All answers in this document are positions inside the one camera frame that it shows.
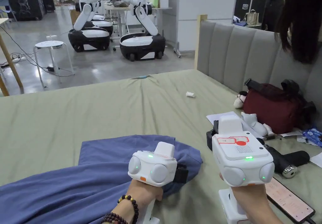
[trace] wheel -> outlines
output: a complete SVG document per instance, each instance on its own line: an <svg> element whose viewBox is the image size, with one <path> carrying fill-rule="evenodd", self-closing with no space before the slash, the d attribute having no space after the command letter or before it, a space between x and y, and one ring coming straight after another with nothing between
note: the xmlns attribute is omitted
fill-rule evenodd
<svg viewBox="0 0 322 224"><path fill-rule="evenodd" d="M157 58L158 60L161 60L161 59L162 59L162 56L163 56L162 51L156 52L156 58Z"/></svg>
<svg viewBox="0 0 322 224"><path fill-rule="evenodd" d="M84 46L81 44L75 44L75 45L73 45L73 48L77 53L84 51Z"/></svg>
<svg viewBox="0 0 322 224"><path fill-rule="evenodd" d="M130 61L135 61L135 54L134 53L130 53Z"/></svg>
<svg viewBox="0 0 322 224"><path fill-rule="evenodd" d="M105 43L105 44L102 46L102 50L107 50L108 46L109 46L109 43Z"/></svg>

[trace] snack package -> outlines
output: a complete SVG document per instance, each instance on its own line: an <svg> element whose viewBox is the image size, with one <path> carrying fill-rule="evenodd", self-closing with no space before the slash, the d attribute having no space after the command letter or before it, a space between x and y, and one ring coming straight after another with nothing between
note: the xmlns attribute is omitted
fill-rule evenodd
<svg viewBox="0 0 322 224"><path fill-rule="evenodd" d="M303 136L312 141L316 145L322 147L322 132L316 128L311 128L303 132Z"/></svg>

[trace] red bag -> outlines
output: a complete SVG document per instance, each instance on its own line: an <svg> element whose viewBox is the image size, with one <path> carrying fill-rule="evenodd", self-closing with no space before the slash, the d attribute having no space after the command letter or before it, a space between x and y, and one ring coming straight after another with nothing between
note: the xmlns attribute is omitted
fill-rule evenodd
<svg viewBox="0 0 322 224"><path fill-rule="evenodd" d="M252 79L247 80L245 85L249 92L243 105L244 112L257 114L258 122L270 126L274 133L291 132L294 127L306 123L307 119L303 117L308 114L304 110L308 103L298 94L299 87L294 81L283 81L284 90L270 84L259 84Z"/></svg>

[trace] upholstered headboard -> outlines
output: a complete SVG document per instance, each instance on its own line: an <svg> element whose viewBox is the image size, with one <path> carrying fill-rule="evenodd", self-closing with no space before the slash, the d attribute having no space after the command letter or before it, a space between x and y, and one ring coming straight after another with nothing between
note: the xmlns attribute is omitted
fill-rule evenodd
<svg viewBox="0 0 322 224"><path fill-rule="evenodd" d="M233 91L247 89L244 81L281 87L284 79L296 81L308 101L322 113L322 51L313 65L294 61L281 49L274 33L235 25L223 25L199 17L195 67ZM322 117L316 124L322 129Z"/></svg>

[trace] long black hair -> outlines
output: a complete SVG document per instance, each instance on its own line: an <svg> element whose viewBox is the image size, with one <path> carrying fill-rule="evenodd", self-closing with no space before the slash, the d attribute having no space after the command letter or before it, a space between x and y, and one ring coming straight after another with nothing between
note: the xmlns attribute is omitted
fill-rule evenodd
<svg viewBox="0 0 322 224"><path fill-rule="evenodd" d="M290 50L295 60L311 64L319 50L321 23L322 0L285 0L275 31L284 51Z"/></svg>

